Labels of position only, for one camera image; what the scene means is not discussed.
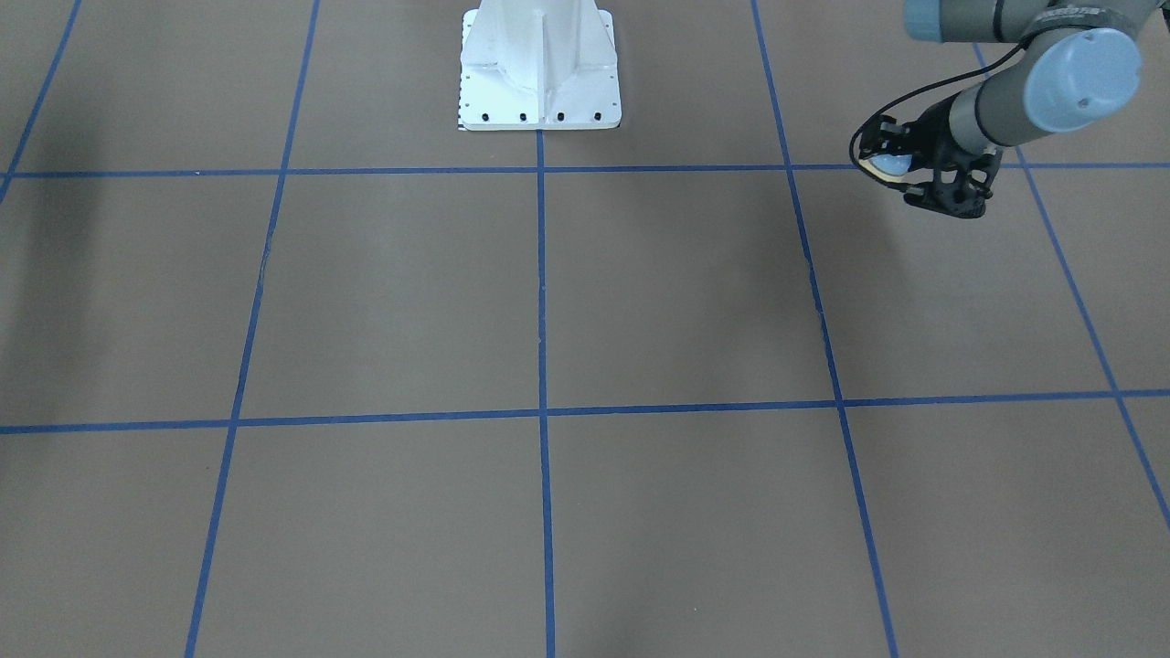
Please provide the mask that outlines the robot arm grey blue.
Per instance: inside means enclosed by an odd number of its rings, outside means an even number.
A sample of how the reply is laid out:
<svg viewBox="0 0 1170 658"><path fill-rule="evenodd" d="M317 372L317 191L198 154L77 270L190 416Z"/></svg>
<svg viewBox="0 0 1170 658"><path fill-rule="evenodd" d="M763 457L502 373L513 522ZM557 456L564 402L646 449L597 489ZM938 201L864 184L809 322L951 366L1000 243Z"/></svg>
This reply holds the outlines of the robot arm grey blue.
<svg viewBox="0 0 1170 658"><path fill-rule="evenodd" d="M1140 36L1163 1L907 1L915 40L1007 43L994 64L969 71L971 87L899 123L878 110L859 129L852 157L899 180L944 167L952 155L999 155L1074 133L1115 115L1141 85Z"/></svg>

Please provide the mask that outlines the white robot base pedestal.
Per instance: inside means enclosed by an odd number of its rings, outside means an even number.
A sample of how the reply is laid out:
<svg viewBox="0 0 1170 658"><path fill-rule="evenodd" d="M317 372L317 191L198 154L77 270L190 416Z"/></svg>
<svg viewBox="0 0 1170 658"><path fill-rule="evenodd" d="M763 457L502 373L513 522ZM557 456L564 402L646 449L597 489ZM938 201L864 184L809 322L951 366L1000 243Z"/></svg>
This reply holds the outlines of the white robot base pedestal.
<svg viewBox="0 0 1170 658"><path fill-rule="evenodd" d="M457 126L594 131L622 124L614 18L593 1L482 1L461 20Z"/></svg>

